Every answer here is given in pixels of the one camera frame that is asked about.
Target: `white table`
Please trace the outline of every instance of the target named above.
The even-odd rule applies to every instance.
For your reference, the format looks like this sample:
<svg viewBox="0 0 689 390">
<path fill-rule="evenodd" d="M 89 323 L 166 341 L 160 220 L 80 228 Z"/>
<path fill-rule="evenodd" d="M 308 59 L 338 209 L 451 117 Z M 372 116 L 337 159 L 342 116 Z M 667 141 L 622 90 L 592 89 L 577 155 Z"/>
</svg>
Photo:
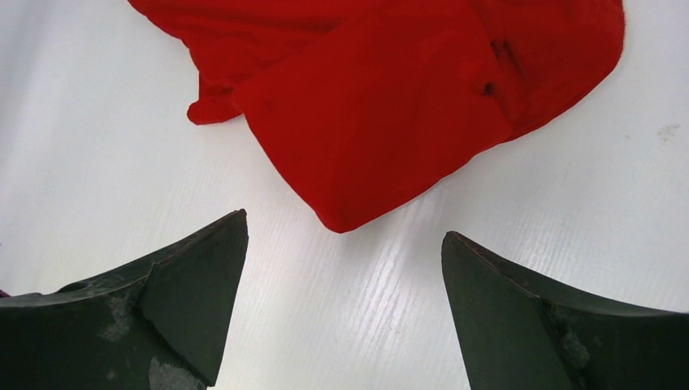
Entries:
<svg viewBox="0 0 689 390">
<path fill-rule="evenodd" d="M 467 389 L 457 230 L 606 297 L 689 311 L 689 2 L 626 1 L 617 70 L 548 126 L 344 235 L 243 119 L 195 127 L 186 49 L 125 0 L 0 0 L 0 288 L 52 293 L 249 213 L 218 389 Z"/>
</svg>

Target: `red garment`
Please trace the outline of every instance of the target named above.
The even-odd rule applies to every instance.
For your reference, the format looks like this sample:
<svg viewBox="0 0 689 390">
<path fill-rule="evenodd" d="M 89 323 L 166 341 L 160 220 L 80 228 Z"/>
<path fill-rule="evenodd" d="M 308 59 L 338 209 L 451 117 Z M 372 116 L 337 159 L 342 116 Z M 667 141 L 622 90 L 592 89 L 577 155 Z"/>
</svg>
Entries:
<svg viewBox="0 0 689 390">
<path fill-rule="evenodd" d="M 622 53 L 622 0 L 129 0 L 335 232 L 543 126 Z"/>
</svg>

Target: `white tabletop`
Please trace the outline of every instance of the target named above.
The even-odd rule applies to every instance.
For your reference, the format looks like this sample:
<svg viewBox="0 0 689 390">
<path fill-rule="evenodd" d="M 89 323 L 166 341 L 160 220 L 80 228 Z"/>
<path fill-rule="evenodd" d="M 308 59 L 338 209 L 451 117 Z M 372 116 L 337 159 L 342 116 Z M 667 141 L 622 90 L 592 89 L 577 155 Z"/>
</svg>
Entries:
<svg viewBox="0 0 689 390">
<path fill-rule="evenodd" d="M 249 214 L 217 389 L 468 389 L 459 231 L 592 293 L 689 311 L 689 2 L 627 0 L 617 69 L 537 132 L 337 235 L 243 119 L 185 117 L 183 45 L 125 0 L 0 0 L 0 288 L 52 293 Z"/>
</svg>

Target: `folded red cloth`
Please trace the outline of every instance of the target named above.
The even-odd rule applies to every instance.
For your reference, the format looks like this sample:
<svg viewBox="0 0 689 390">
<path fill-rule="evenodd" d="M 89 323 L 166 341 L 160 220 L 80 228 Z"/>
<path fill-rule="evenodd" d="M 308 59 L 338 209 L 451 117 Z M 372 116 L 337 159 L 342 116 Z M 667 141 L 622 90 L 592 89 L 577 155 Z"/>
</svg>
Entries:
<svg viewBox="0 0 689 390">
<path fill-rule="evenodd" d="M 622 53 L 622 0 L 130 0 L 189 48 L 197 124 L 244 113 L 335 232 L 543 126 Z"/>
</svg>

